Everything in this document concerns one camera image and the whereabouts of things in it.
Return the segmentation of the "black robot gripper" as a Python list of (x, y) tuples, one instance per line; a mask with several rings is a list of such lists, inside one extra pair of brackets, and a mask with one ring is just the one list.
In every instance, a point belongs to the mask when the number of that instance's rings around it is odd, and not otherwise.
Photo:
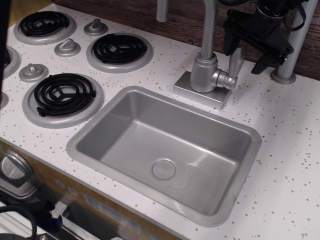
[(223, 23), (224, 54), (231, 55), (240, 41), (245, 41), (263, 53), (251, 70), (252, 74), (261, 74), (271, 64), (282, 65), (294, 49), (282, 33), (281, 22), (258, 9), (254, 13), (228, 10)]

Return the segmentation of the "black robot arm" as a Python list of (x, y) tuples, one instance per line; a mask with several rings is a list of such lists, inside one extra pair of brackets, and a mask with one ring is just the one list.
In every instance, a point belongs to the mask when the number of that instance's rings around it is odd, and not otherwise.
[[(224, 54), (229, 56), (243, 40), (262, 53), (252, 74), (259, 75), (270, 65), (282, 65), (294, 52), (294, 47), (282, 34), (281, 24), (290, 32), (300, 30), (306, 21), (302, 3), (302, 0), (257, 0), (254, 13), (228, 10), (227, 20), (223, 23)], [(288, 26), (286, 20), (293, 9), (297, 9), (302, 17), (302, 23), (296, 27)]]

